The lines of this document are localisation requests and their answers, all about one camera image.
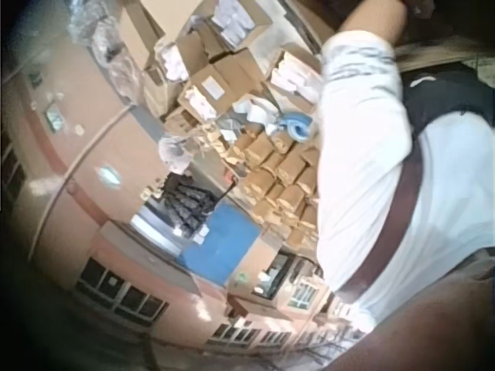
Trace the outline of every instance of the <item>white garment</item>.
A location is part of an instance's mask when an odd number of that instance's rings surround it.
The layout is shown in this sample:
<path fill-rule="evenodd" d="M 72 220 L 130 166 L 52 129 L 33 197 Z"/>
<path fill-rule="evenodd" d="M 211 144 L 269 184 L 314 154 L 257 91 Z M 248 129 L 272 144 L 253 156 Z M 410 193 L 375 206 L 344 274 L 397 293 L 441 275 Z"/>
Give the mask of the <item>white garment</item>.
<path fill-rule="evenodd" d="M 362 31 L 337 34 L 323 50 L 317 256 L 333 290 L 374 245 L 411 150 L 393 58 L 388 43 Z M 484 119 L 457 112 L 420 135 L 424 178 L 411 225 L 357 302 L 377 322 L 474 251 L 495 245 L 494 138 Z"/>

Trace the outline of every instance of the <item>building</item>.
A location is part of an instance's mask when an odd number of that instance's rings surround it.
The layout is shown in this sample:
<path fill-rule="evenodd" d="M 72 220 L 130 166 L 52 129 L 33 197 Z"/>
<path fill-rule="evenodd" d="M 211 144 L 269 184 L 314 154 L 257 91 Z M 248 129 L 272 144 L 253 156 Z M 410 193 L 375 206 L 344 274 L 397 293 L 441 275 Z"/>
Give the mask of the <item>building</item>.
<path fill-rule="evenodd" d="M 339 338 L 348 323 L 318 266 L 233 203 L 209 218 L 204 244 L 176 241 L 175 257 L 132 226 L 143 190 L 168 175 L 163 129 L 118 96 L 67 23 L 62 0 L 34 5 L 4 56 L 2 213 L 26 261 L 155 347 L 265 354 Z"/>

